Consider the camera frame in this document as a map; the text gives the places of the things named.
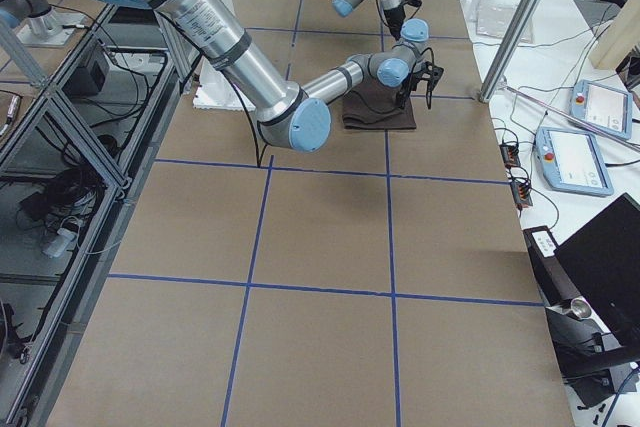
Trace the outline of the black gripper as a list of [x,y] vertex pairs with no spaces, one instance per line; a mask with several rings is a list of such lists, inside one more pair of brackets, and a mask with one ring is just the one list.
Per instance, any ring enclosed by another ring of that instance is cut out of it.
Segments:
[[394,7],[383,11],[385,23],[389,30],[400,30],[405,21],[405,10],[403,7]]
[[420,73],[411,73],[408,75],[401,84],[399,91],[396,93],[396,106],[399,109],[404,109],[406,102],[412,92],[417,89],[418,84],[421,82]]

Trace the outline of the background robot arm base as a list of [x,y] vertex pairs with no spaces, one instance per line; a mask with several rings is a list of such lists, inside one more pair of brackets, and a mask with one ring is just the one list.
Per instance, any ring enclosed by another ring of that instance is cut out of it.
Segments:
[[82,13],[61,13],[48,0],[1,0],[1,19],[17,31],[20,42],[29,47],[63,47],[78,26]]

